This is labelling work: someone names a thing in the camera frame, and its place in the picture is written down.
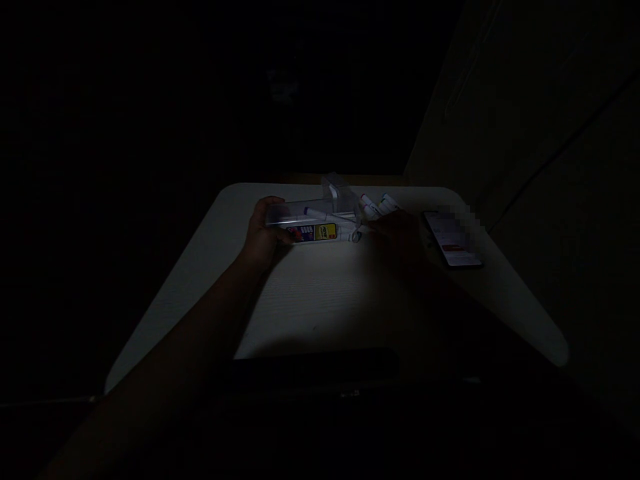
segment wall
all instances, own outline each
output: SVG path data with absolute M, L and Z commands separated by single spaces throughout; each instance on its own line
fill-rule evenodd
M 634 22 L 616 2 L 468 2 L 405 173 L 495 226 L 566 372 L 640 434 Z

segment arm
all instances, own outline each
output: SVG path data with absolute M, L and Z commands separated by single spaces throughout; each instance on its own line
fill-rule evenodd
M 384 250 L 381 259 L 427 304 L 459 375 L 504 379 L 555 373 L 550 362 L 428 260 L 418 218 L 400 210 L 369 226 Z
M 233 340 L 278 241 L 293 240 L 265 226 L 267 197 L 255 207 L 242 252 L 178 324 L 102 400 L 42 478 L 94 478 L 108 474 L 128 454 L 157 436 L 233 357 Z

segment cable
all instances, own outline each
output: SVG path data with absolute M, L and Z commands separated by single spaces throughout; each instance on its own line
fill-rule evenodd
M 550 164 L 552 164 L 555 160 L 560 158 L 560 156 L 564 152 L 566 152 L 566 150 L 568 150 L 571 144 L 575 142 L 578 139 L 578 137 L 580 137 L 585 132 L 585 130 L 591 126 L 591 124 L 602 114 L 602 112 L 604 112 L 604 110 L 606 110 L 610 106 L 610 104 L 612 104 L 612 102 L 614 102 L 620 95 L 622 95 L 622 93 L 628 88 L 628 86 L 630 86 L 630 84 L 636 81 L 636 79 L 638 78 L 638 74 L 640 74 L 640 69 L 634 71 L 630 76 L 628 76 L 628 78 L 624 80 L 624 82 L 622 82 L 622 84 L 620 84 L 620 86 L 616 88 L 616 90 L 613 91 L 613 93 L 609 96 L 609 98 L 605 100 L 603 104 L 600 105 L 585 120 L 585 122 L 582 125 L 580 125 L 580 127 L 574 130 L 574 132 L 565 140 L 565 142 L 560 146 L 560 148 L 558 148 L 558 150 L 556 150 L 554 154 L 552 154 L 552 156 L 550 156 L 546 162 L 540 165 L 538 170 L 536 170 L 532 174 L 532 176 L 530 176 L 528 180 L 524 182 L 522 187 L 520 187 L 519 190 L 515 193 L 513 198 L 510 200 L 510 202 L 507 204 L 505 209 L 502 211 L 502 214 L 500 214 L 500 216 L 498 217 L 498 220 L 496 220 L 495 223 L 491 226 L 491 228 L 487 230 L 488 233 L 491 233 L 492 230 L 495 228 L 495 226 L 498 223 L 500 223 L 500 220 L 504 218 L 504 216 L 511 209 L 513 204 L 518 200 L 518 198 L 520 198 L 520 196 L 524 193 L 527 187 L 530 186 L 530 184 L 538 177 L 538 175 L 540 175 Z

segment white marker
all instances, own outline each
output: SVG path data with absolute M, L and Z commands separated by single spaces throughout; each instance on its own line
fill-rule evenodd
M 378 210 L 382 212 L 382 215 L 388 215 L 392 212 L 392 210 L 389 210 L 389 208 L 382 202 L 378 203 Z
M 380 203 L 382 205 L 384 205 L 386 208 L 388 208 L 389 210 L 402 210 L 402 207 L 400 205 L 398 205 L 398 203 L 392 199 L 388 193 L 385 193 L 382 196 L 382 200 L 380 201 Z
M 362 210 L 364 210 L 367 220 L 376 220 L 376 218 L 379 217 L 379 215 L 377 215 L 376 212 L 374 212 L 368 205 L 362 207 Z
M 376 204 L 367 196 L 366 193 L 363 193 L 362 195 L 360 195 L 360 202 L 364 203 L 366 206 L 368 206 L 371 210 L 373 210 L 373 212 L 378 215 L 378 216 L 382 216 L 382 212 L 380 212 L 380 210 L 378 209 L 378 207 L 376 206 Z

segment hand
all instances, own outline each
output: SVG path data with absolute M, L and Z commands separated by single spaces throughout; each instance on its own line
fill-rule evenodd
M 378 220 L 368 223 L 373 232 L 372 240 L 379 248 L 388 250 L 393 260 L 400 260 L 403 265 L 426 260 L 427 255 L 420 241 L 420 226 L 416 216 L 404 210 L 396 210 Z
M 278 241 L 286 245 L 293 243 L 288 231 L 277 227 L 267 228 L 265 224 L 269 206 L 284 201 L 280 197 L 265 197 L 255 205 L 249 220 L 245 246 L 238 255 L 238 261 L 264 272 L 271 265 Z

